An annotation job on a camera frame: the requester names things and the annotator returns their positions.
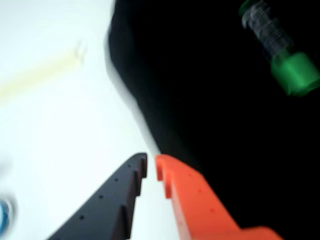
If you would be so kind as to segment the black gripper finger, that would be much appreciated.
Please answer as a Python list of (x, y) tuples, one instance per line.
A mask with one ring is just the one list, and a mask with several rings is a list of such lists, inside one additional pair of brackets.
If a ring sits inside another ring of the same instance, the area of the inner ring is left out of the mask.
[(51, 240), (128, 240), (136, 197), (147, 177), (146, 153), (131, 156), (52, 236)]

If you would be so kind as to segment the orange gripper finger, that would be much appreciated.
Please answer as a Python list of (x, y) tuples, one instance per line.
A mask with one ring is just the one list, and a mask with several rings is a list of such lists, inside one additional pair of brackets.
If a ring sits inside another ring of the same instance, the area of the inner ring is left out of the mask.
[(240, 228), (205, 178), (182, 161), (167, 155), (155, 157), (158, 181), (171, 200), (182, 240), (279, 240), (268, 227)]

